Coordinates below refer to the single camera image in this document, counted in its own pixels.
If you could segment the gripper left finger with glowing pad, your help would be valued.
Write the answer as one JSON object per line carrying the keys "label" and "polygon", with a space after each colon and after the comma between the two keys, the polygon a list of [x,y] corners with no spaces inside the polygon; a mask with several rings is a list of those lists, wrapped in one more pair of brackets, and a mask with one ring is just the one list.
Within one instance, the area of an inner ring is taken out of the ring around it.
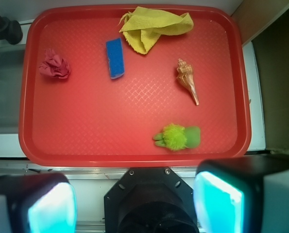
{"label": "gripper left finger with glowing pad", "polygon": [[0,176],[0,233],[73,233],[77,202],[61,173]]}

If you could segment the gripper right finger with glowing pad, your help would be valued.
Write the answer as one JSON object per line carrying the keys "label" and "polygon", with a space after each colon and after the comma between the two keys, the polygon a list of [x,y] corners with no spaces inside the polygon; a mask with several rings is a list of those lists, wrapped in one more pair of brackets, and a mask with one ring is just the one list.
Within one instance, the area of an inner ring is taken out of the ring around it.
{"label": "gripper right finger with glowing pad", "polygon": [[202,161],[193,189],[207,233],[289,233],[289,155]]}

